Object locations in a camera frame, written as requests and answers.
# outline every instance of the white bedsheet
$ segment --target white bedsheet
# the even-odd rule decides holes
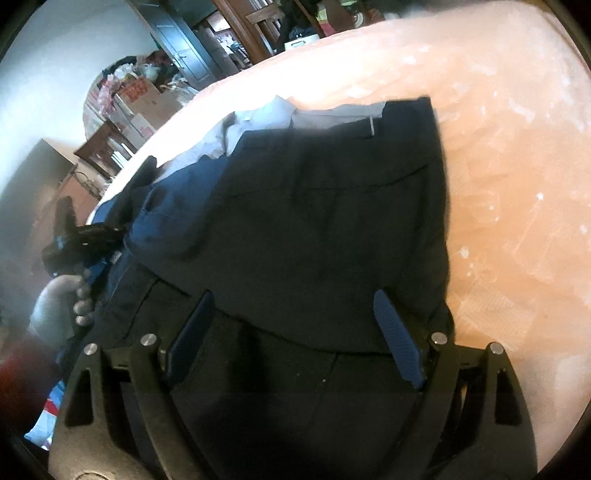
[[[505,345],[541,468],[591,398],[591,79],[566,33],[535,7],[493,2],[283,53],[199,93],[105,198],[148,155],[171,160],[228,113],[275,95],[303,109],[431,96],[449,178],[457,343]]]

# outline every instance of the white wall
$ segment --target white wall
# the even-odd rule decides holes
[[[91,82],[155,48],[124,0],[48,0],[37,10],[0,62],[0,192],[41,138],[76,161]]]

